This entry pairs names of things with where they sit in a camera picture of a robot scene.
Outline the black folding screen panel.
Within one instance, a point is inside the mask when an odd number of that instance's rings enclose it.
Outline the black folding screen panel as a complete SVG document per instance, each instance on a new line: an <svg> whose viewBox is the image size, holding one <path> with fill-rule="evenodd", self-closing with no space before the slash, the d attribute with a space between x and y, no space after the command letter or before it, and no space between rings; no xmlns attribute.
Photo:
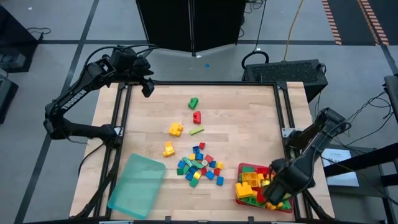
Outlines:
<svg viewBox="0 0 398 224"><path fill-rule="evenodd" d="M193 0L196 52L238 41L246 0Z"/></svg>
<svg viewBox="0 0 398 224"><path fill-rule="evenodd" d="M146 38L162 49L193 52L190 0L136 0Z"/></svg>

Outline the teal translucent plastic bin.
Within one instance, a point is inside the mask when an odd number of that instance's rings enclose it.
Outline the teal translucent plastic bin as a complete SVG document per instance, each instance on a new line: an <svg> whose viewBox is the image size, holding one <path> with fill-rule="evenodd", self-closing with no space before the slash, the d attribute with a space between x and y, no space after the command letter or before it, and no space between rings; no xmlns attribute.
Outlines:
<svg viewBox="0 0 398 224"><path fill-rule="evenodd" d="M147 218L165 173L163 163L131 154L108 200L108 208L134 218Z"/></svg>

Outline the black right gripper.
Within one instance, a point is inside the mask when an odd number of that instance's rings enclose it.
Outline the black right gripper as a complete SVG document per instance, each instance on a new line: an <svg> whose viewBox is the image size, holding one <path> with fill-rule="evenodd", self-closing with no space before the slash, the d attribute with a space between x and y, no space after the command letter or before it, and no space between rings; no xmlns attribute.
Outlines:
<svg viewBox="0 0 398 224"><path fill-rule="evenodd" d="M273 205L282 202L287 194L287 198L291 198L315 186L314 159L277 159L272 161L270 168L275 171L275 176L263 190L263 196Z"/></svg>

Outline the black equipment case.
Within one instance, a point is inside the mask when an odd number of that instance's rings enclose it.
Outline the black equipment case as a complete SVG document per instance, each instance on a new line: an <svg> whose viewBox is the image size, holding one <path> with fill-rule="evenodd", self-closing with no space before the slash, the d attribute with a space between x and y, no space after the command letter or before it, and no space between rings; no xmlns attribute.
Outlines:
<svg viewBox="0 0 398 224"><path fill-rule="evenodd" d="M0 124L4 123L7 111L19 86L0 74Z"/></svg>

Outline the black metal stand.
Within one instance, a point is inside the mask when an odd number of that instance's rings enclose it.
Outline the black metal stand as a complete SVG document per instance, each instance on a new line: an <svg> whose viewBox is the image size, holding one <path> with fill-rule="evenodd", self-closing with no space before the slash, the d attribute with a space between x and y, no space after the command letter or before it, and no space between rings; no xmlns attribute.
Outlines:
<svg viewBox="0 0 398 224"><path fill-rule="evenodd" d="M398 143L380 149L355 147L348 152L357 155L341 162L332 162L324 168L327 177L354 172L358 186L331 185L330 192L379 197L383 201L388 224L398 224L392 208L388 187L398 186Z"/></svg>

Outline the black side desk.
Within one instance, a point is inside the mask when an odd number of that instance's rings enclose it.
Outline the black side desk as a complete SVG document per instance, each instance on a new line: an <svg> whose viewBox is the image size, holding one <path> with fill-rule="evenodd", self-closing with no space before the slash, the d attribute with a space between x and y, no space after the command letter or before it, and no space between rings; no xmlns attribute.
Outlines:
<svg viewBox="0 0 398 224"><path fill-rule="evenodd" d="M384 77L384 90L389 96L394 116L398 122L398 73Z"/></svg>

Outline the large yellow plastic brick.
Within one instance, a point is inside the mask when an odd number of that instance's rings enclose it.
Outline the large yellow plastic brick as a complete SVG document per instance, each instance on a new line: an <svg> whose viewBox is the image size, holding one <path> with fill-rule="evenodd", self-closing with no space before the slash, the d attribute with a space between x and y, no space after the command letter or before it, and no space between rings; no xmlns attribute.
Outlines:
<svg viewBox="0 0 398 224"><path fill-rule="evenodd" d="M242 172L241 179L243 182L246 182L250 187L258 187L256 172Z"/></svg>
<svg viewBox="0 0 398 224"><path fill-rule="evenodd" d="M247 182L236 183L235 192L237 198L245 198L253 195L253 190Z"/></svg>

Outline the pink translucent plastic bin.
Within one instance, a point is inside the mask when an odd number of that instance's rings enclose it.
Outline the pink translucent plastic bin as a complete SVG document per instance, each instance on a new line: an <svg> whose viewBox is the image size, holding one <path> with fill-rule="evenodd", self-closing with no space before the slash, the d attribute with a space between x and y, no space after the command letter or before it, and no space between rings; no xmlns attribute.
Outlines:
<svg viewBox="0 0 398 224"><path fill-rule="evenodd" d="M256 171L255 171L255 168L256 168L256 167L265 167L265 166L259 166L259 165L254 165L254 164L240 163L240 164L238 165L238 178L237 178L238 182L240 182L240 183L243 182L242 179L241 179L242 166L251 166L251 167L254 168L254 172L256 172ZM268 175L265 177L266 179L269 180L269 184L273 181L273 179L274 179L274 174L275 174L274 171L270 171L270 170L269 170ZM255 187L252 187L252 190L253 190L253 195L252 195L252 196L256 198L257 192L254 191L254 189L255 189ZM292 212L293 212L293 201L292 201L292 199L288 199L288 201L290 202L290 204L291 204L291 206L292 206L292 208L291 208L290 210L281 210L281 209L279 208L279 209L277 209L277 210L275 210L275 211L280 211L280 212L285 212L285 213L292 213ZM237 197L236 197L236 203L238 203L238 204L240 204L240 205L245 205L244 203L239 202Z"/></svg>

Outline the black perforated computer case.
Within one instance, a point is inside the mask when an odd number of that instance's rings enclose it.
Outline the black perforated computer case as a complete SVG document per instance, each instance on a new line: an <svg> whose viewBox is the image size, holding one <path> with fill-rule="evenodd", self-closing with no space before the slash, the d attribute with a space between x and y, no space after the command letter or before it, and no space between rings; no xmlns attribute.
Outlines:
<svg viewBox="0 0 398 224"><path fill-rule="evenodd" d="M307 102L311 102L327 85L326 66L317 59L247 65L242 81L302 82Z"/></svg>

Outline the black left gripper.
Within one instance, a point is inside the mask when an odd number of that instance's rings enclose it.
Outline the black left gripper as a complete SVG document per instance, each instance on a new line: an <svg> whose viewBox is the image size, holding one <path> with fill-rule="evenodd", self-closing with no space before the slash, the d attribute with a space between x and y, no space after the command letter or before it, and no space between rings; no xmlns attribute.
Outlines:
<svg viewBox="0 0 398 224"><path fill-rule="evenodd" d="M151 78L144 77L153 75L154 72L150 70L150 64L146 64L143 56L133 49L124 49L118 45L113 49L109 62L114 71L108 75L108 80L142 80L142 94L146 98L151 96L155 89L154 82Z"/></svg>

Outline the black floor equipment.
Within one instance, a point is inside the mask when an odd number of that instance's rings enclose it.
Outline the black floor equipment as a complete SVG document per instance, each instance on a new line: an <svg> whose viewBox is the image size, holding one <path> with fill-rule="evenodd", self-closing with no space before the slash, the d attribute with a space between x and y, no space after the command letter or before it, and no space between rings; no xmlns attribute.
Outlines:
<svg viewBox="0 0 398 224"><path fill-rule="evenodd" d="M28 72L39 41L0 5L0 68L7 73Z"/></svg>

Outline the black floor mat orange edge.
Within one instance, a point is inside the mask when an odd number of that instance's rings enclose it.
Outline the black floor mat orange edge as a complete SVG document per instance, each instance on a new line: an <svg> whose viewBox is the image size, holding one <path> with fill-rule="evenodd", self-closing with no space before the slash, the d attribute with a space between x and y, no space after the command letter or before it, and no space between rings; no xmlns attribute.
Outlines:
<svg viewBox="0 0 398 224"><path fill-rule="evenodd" d="M355 31L356 0L322 0L323 8L338 45L359 45Z"/></svg>
<svg viewBox="0 0 398 224"><path fill-rule="evenodd" d="M398 0L359 0L379 45L398 45Z"/></svg>

